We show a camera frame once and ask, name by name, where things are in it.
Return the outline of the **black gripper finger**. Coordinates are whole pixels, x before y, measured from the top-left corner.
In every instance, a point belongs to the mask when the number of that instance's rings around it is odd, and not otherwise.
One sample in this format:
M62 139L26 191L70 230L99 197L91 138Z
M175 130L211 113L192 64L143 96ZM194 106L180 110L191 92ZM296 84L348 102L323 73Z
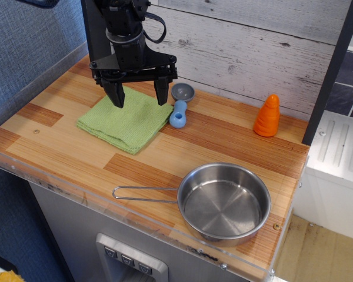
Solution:
M154 80L154 89L156 92L158 104L160 106L166 104L168 100L168 91L169 91L168 77L161 76L160 78Z
M111 102L118 108L124 107L125 93L120 82L102 81L102 87Z

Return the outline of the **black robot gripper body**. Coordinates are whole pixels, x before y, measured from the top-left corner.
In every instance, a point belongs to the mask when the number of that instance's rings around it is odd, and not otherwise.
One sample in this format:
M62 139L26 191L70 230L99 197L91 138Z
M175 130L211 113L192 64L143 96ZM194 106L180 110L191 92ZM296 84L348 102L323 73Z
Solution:
M92 61L89 65L96 84L103 82L145 82L165 78L168 83L178 77L177 58L150 49L143 36L129 44L113 44L115 53Z

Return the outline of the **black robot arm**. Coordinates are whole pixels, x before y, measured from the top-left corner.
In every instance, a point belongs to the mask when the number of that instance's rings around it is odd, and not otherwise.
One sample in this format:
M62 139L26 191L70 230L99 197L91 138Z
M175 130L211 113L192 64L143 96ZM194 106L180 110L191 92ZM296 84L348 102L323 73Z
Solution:
M159 16L147 11L150 1L95 1L98 13L104 19L104 36L114 52L102 58L91 59L89 68L96 84L103 87L111 102L124 106L123 83L152 81L158 104L166 104L169 84L178 77L174 55L150 49L150 36L143 28L147 18L164 24Z

